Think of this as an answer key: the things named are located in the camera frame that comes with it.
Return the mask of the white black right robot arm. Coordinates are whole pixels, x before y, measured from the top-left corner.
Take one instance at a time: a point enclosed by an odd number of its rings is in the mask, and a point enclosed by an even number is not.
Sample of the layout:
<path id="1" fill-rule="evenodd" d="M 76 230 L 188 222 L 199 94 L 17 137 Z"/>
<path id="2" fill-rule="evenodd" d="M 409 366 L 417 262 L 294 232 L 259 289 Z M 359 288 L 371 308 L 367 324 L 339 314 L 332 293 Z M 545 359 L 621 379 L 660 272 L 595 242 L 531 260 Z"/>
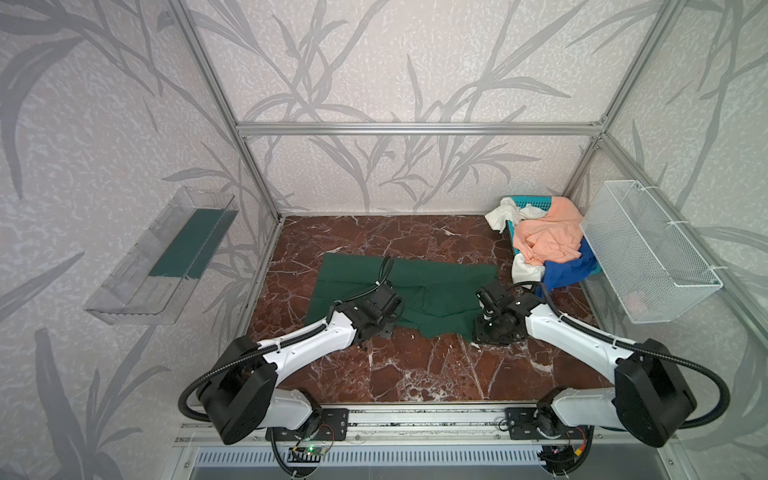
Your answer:
<path id="1" fill-rule="evenodd" d="M 601 330 L 550 306 L 529 310 L 515 302 L 498 312 L 483 309 L 474 322 L 478 344 L 511 345 L 528 337 L 549 343 L 578 359 L 610 382 L 608 387 L 557 387 L 537 402 L 537 428 L 554 437 L 567 427 L 594 426 L 625 431 L 651 447 L 664 446 L 697 408 L 697 400 L 679 365 L 660 356 L 656 341 L 598 336 Z"/>

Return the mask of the green t-shirt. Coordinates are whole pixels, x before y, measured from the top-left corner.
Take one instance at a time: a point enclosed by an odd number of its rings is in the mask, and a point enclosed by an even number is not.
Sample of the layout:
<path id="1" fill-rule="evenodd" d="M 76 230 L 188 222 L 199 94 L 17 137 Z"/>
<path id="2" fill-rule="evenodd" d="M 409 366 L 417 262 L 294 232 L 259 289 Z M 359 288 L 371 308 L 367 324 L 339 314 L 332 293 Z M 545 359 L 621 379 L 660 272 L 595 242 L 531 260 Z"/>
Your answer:
<path id="1" fill-rule="evenodd" d="M 304 322 L 320 320 L 333 301 L 373 287 L 381 264 L 379 257 L 325 254 Z M 494 265 L 396 259 L 388 280 L 402 298 L 397 325 L 425 338 L 455 334 L 471 342 L 481 312 L 476 291 L 497 274 Z"/>

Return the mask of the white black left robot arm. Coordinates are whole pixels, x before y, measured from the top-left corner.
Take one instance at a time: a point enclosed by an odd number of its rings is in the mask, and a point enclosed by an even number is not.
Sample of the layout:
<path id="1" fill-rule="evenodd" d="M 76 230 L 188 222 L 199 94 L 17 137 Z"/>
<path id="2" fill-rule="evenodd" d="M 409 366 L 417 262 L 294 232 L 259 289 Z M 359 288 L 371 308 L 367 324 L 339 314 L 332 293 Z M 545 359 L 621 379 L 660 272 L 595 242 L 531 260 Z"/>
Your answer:
<path id="1" fill-rule="evenodd" d="M 390 329 L 400 304 L 397 295 L 336 301 L 324 318 L 282 337 L 261 342 L 240 337 L 184 390 L 179 411 L 212 424 L 225 445 L 261 429 L 313 433 L 319 428 L 319 403 L 309 393 L 283 390 L 280 384 L 312 362 Z"/>

